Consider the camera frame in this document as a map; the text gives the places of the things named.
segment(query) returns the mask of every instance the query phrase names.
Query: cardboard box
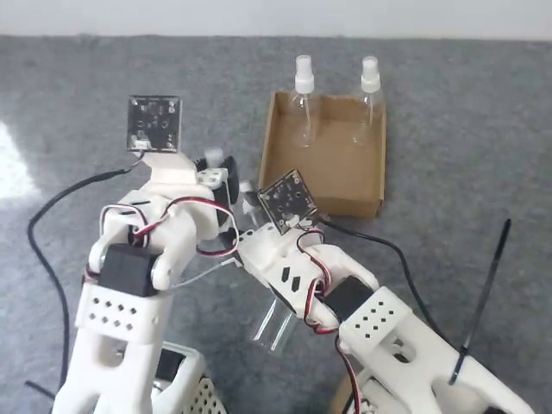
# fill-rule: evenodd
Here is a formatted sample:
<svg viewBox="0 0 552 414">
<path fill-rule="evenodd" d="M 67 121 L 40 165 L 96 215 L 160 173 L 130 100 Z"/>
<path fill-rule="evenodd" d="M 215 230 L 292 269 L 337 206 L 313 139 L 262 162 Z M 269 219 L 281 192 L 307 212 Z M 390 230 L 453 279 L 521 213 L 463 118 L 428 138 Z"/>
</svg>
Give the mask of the cardboard box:
<svg viewBox="0 0 552 414">
<path fill-rule="evenodd" d="M 386 115 L 378 119 L 364 145 L 353 143 L 365 108 L 355 97 L 322 96 L 316 141 L 295 147 L 289 115 L 290 92 L 274 92 L 260 164 L 259 188 L 297 168 L 318 210 L 336 216 L 374 218 L 384 198 Z"/>
</svg>

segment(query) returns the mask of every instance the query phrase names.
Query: bottle cap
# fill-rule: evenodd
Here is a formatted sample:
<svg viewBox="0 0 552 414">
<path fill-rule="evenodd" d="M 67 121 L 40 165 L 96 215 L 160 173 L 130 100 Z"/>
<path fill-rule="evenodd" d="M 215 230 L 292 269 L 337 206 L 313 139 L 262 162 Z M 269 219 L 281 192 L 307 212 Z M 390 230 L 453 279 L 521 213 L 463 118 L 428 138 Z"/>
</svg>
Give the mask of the bottle cap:
<svg viewBox="0 0 552 414">
<path fill-rule="evenodd" d="M 378 59 L 375 56 L 367 56 L 362 60 L 361 88 L 365 93 L 374 93 L 381 88 Z"/>
<path fill-rule="evenodd" d="M 312 93 L 314 91 L 314 75 L 312 74 L 312 59 L 302 54 L 295 59 L 295 91 L 297 93 Z"/>
</svg>

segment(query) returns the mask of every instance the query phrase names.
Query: clear plastic bottle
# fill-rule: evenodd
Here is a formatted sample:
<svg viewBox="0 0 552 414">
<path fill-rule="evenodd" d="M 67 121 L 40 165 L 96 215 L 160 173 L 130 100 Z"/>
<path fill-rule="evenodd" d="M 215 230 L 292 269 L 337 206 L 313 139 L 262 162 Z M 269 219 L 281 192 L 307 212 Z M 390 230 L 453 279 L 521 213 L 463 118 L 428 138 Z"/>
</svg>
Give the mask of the clear plastic bottle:
<svg viewBox="0 0 552 414">
<path fill-rule="evenodd" d="M 353 142 L 364 144 L 373 132 L 373 125 L 383 116 L 386 108 L 383 91 L 381 90 L 380 70 L 378 59 L 367 56 L 362 60 L 361 101 L 365 105 L 364 121 Z"/>
<path fill-rule="evenodd" d="M 295 59 L 295 92 L 290 103 L 293 117 L 292 140 L 298 147 L 308 147 L 317 138 L 320 124 L 320 97 L 314 92 L 312 60 L 308 55 Z"/>
</svg>

